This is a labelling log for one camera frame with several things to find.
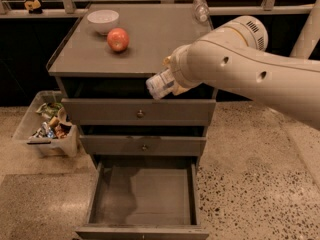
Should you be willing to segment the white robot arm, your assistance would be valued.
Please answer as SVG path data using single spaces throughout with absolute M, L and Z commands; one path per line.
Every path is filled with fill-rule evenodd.
M 267 53 L 268 35 L 240 16 L 173 51 L 168 66 L 183 88 L 201 83 L 235 93 L 320 129 L 320 62 Z

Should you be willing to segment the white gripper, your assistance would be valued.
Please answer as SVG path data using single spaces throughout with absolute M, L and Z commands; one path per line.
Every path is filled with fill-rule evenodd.
M 165 57 L 162 62 L 163 66 L 170 66 L 174 79 L 178 83 L 174 85 L 172 91 L 175 96 L 185 93 L 189 91 L 189 88 L 195 88 L 201 84 L 199 80 L 190 77 L 187 63 L 188 50 L 189 45 L 182 45 L 176 48 L 171 56 Z

